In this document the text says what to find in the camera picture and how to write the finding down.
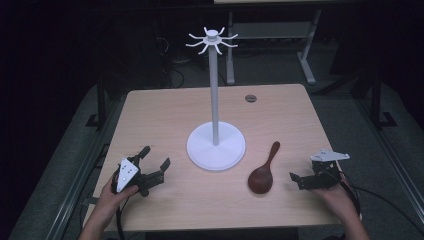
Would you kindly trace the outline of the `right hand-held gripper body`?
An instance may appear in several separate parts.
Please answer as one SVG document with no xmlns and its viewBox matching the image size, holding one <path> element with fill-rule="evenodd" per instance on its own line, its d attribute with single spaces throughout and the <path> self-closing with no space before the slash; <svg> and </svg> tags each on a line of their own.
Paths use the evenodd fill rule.
<svg viewBox="0 0 424 240">
<path fill-rule="evenodd" d="M 299 177 L 298 187 L 300 190 L 328 189 L 341 181 L 339 160 L 347 160 L 350 155 L 338 153 L 327 149 L 321 149 L 310 157 L 313 174 Z"/>
</svg>

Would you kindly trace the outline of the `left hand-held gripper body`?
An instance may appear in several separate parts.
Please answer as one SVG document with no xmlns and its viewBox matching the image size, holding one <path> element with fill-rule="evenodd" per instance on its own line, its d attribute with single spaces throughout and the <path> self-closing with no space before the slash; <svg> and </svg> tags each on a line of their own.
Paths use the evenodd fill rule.
<svg viewBox="0 0 424 240">
<path fill-rule="evenodd" d="M 130 186 L 137 186 L 142 197 L 149 195 L 149 190 L 164 183 L 165 164 L 158 171 L 143 174 L 139 167 L 138 158 L 123 158 L 112 177 L 112 192 L 121 193 Z"/>
</svg>

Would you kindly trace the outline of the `dark wooden spoon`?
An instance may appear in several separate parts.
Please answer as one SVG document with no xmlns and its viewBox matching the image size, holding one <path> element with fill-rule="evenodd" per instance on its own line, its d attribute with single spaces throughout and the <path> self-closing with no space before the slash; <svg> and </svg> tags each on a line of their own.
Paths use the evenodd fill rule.
<svg viewBox="0 0 424 240">
<path fill-rule="evenodd" d="M 273 186 L 271 163 L 279 149 L 280 143 L 275 141 L 272 144 L 267 161 L 250 173 L 248 187 L 254 194 L 266 194 Z"/>
</svg>

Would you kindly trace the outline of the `white hook stand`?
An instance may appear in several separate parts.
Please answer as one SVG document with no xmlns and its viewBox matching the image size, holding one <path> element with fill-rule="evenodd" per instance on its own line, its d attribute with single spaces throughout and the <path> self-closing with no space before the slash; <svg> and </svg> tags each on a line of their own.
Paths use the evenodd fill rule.
<svg viewBox="0 0 424 240">
<path fill-rule="evenodd" d="M 218 63 L 217 57 L 222 54 L 220 45 L 234 48 L 226 43 L 231 37 L 222 37 L 225 28 L 220 31 L 203 28 L 203 36 L 194 36 L 197 43 L 187 47 L 203 46 L 199 55 L 208 52 L 209 81 L 211 96 L 211 121 L 196 127 L 189 135 L 186 150 L 190 160 L 199 168 L 207 171 L 225 171 L 237 165 L 246 150 L 246 140 L 242 132 L 234 125 L 219 120 L 218 95 Z"/>
</svg>

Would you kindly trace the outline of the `person's left hand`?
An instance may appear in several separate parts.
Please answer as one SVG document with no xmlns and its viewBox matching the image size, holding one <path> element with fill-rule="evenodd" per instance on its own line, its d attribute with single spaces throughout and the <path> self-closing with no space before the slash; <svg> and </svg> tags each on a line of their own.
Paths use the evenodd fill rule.
<svg viewBox="0 0 424 240">
<path fill-rule="evenodd" d="M 135 195 L 138 192 L 137 186 L 130 186 L 120 193 L 113 193 L 112 180 L 113 178 L 110 178 L 103 187 L 96 205 L 98 212 L 104 218 L 111 218 L 122 201 Z"/>
</svg>

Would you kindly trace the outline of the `person's right hand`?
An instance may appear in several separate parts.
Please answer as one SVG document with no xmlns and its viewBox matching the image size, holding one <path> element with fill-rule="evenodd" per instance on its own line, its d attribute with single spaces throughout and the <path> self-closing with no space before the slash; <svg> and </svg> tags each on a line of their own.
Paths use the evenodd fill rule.
<svg viewBox="0 0 424 240">
<path fill-rule="evenodd" d="M 341 222 L 359 217 L 351 197 L 340 184 L 329 189 L 313 189 L 312 193 L 316 194 Z"/>
</svg>

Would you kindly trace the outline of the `black metal stand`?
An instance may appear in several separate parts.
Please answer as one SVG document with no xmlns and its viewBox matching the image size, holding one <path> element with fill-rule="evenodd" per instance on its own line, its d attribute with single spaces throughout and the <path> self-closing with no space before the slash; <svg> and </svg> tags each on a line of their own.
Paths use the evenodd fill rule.
<svg viewBox="0 0 424 240">
<path fill-rule="evenodd" d="M 106 122 L 106 91 L 105 77 L 100 74 L 97 78 L 96 93 L 97 93 L 97 113 L 92 114 L 86 122 L 86 127 L 95 127 L 100 131 Z"/>
<path fill-rule="evenodd" d="M 364 69 L 352 89 L 355 99 L 363 99 L 371 91 L 370 120 L 377 129 L 396 127 L 397 123 L 389 112 L 381 111 L 382 82 L 375 70 Z"/>
</svg>

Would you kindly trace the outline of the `white metal desk frame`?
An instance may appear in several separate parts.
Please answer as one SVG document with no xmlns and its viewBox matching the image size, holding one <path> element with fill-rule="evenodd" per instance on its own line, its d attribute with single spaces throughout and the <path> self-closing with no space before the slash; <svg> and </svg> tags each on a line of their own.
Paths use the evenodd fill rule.
<svg viewBox="0 0 424 240">
<path fill-rule="evenodd" d="M 279 49 L 293 47 L 297 49 L 298 63 L 309 85 L 315 85 L 316 79 L 308 63 L 308 55 L 318 28 L 322 10 L 314 12 L 308 21 L 283 22 L 236 22 L 234 14 L 228 14 L 228 36 L 231 43 L 258 43 L 260 49 Z"/>
</svg>

